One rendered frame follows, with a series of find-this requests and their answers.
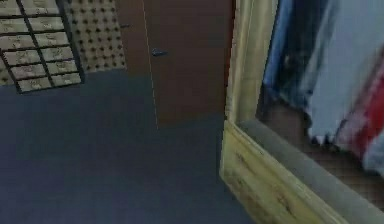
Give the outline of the brown room door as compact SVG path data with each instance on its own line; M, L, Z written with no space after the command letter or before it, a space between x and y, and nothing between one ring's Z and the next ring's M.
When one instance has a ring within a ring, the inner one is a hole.
M224 112L234 1L116 0L127 72L150 79L159 128Z

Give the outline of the pale wood open wardrobe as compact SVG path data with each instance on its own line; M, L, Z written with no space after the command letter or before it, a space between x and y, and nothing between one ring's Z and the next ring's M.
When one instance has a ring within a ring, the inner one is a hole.
M256 116L278 0L234 0L220 176L255 224L384 224L384 179L306 141L283 105Z

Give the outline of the blue hanging garment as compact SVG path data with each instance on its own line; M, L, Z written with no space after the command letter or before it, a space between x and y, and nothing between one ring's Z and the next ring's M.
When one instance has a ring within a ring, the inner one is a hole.
M283 54L285 38L293 8L293 0L278 1L277 13L273 25L269 53L263 78L263 84L267 88L272 88L276 83L278 66Z

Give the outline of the dark navy hanging garment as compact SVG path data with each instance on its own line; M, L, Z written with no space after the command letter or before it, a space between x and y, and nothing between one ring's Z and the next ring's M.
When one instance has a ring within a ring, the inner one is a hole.
M337 0L293 0L275 83L293 107L305 108L313 94L338 11Z

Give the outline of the light grey hanging garment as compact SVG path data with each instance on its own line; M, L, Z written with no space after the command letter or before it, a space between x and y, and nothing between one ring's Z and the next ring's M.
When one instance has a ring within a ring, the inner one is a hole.
M309 137L332 141L384 47L384 0L328 0L299 90Z

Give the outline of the red hanging garment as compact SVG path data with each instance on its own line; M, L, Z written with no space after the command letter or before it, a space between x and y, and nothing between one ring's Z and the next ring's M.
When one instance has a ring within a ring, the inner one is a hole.
M366 81L337 132L336 145L362 159L384 129L384 65Z

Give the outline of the black frame drawer chest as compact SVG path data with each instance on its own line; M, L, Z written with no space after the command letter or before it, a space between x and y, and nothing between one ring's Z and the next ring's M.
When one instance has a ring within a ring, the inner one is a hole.
M0 0L0 88L24 94L84 81L63 0Z

